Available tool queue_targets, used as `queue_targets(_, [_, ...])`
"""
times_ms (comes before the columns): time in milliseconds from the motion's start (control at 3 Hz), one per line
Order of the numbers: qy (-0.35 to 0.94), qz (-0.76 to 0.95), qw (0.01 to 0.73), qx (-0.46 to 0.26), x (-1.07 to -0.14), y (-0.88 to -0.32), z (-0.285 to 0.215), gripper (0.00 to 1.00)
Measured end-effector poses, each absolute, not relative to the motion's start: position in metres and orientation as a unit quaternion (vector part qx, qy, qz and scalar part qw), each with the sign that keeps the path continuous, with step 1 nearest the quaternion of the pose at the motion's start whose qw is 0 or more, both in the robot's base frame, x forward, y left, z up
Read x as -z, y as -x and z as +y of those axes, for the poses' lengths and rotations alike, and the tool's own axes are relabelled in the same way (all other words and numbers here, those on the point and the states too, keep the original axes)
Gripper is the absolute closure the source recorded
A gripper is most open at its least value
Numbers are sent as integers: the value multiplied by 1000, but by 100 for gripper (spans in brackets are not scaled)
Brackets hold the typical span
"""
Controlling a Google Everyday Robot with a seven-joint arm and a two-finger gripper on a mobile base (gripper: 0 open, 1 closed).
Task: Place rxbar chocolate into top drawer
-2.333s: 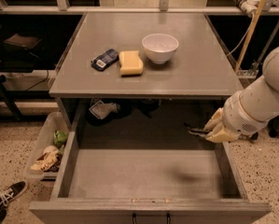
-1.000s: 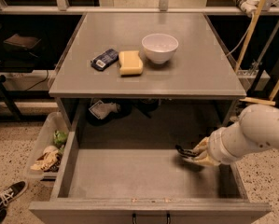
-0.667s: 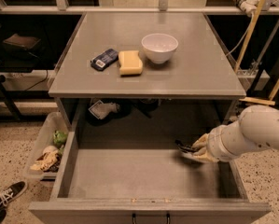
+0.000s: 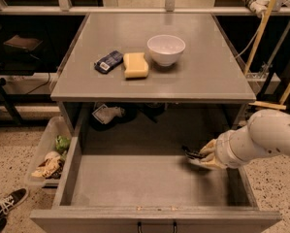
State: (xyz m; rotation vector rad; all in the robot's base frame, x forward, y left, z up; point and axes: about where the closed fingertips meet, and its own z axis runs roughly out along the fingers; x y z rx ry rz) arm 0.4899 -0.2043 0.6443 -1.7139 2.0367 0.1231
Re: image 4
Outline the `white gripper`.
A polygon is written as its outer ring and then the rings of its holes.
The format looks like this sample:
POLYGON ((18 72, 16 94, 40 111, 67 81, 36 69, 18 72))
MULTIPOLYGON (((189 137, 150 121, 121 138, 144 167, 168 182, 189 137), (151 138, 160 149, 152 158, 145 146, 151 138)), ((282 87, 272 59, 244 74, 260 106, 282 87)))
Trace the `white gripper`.
POLYGON ((189 157, 191 164, 203 169, 224 170, 228 168, 239 168, 247 164, 253 157, 255 151, 248 129, 242 127, 238 130, 228 130, 219 135, 217 140, 210 140, 201 148, 199 154, 207 156, 215 152, 215 157, 209 161, 202 161, 197 157, 189 157))

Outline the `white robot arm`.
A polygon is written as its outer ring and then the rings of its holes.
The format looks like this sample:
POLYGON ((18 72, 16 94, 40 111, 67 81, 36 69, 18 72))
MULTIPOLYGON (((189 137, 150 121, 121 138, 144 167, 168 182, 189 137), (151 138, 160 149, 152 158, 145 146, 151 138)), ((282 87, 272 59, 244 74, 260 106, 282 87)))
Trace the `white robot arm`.
POLYGON ((206 169, 237 169, 250 161, 290 156, 290 115, 276 110, 254 113, 246 126, 228 130, 199 151, 184 150, 189 161, 206 169))

